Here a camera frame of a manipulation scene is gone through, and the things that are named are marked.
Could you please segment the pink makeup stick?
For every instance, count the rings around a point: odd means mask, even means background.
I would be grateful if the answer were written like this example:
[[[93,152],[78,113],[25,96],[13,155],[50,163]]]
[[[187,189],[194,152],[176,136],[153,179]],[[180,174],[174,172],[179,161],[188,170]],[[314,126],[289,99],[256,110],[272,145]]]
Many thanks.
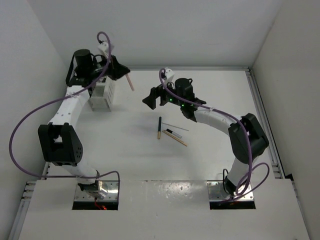
[[[126,77],[127,82],[128,82],[128,84],[129,84],[129,86],[130,86],[130,89],[134,92],[134,91],[135,91],[135,88],[134,88],[134,86],[133,86],[133,83],[132,83],[132,81],[131,81],[131,78],[130,78],[129,74],[126,74],[125,77]]]

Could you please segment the dark green gold mascara tube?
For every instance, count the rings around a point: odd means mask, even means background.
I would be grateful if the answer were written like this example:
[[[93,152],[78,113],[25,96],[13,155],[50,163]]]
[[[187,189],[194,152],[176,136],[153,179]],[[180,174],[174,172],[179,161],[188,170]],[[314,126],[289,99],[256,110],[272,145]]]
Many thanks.
[[[160,140],[161,139],[161,130],[162,129],[162,117],[159,116],[158,118],[158,128],[157,128],[157,139]]]

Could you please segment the thin clear silver stick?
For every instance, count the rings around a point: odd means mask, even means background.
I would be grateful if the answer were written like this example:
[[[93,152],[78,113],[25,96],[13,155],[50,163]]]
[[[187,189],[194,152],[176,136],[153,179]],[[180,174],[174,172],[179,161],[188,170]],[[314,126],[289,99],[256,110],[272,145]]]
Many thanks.
[[[169,127],[175,128],[175,129],[183,130],[183,131],[187,131],[187,132],[190,131],[190,130],[188,130],[188,129],[186,129],[186,128],[179,127],[179,126],[175,126],[175,125],[168,124],[168,123],[164,123],[164,122],[162,122],[162,125],[169,126]]]

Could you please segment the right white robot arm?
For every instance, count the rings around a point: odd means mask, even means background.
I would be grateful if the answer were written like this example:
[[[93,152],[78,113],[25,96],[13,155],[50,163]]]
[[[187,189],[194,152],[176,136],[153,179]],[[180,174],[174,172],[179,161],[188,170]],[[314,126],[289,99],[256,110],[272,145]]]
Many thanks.
[[[269,140],[258,119],[252,113],[239,118],[226,112],[207,108],[206,102],[195,96],[191,78],[179,78],[166,86],[158,85],[142,102],[149,108],[172,103],[180,107],[183,116],[193,122],[213,127],[225,133],[235,156],[231,170],[223,178],[222,187],[229,196],[240,195],[241,185],[248,186],[253,172],[253,161],[269,146]]]

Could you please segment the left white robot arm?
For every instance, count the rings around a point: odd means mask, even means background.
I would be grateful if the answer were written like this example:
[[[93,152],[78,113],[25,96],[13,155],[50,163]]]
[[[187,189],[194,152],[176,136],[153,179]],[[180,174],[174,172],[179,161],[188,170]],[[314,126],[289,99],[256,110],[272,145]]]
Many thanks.
[[[83,192],[94,195],[103,191],[100,173],[83,159],[83,145],[76,133],[76,124],[85,104],[91,98],[96,79],[110,78],[116,81],[130,72],[112,55],[100,55],[101,60],[88,49],[74,52],[66,76],[66,99],[48,124],[38,128],[42,154],[46,162],[62,167],[77,179]]]

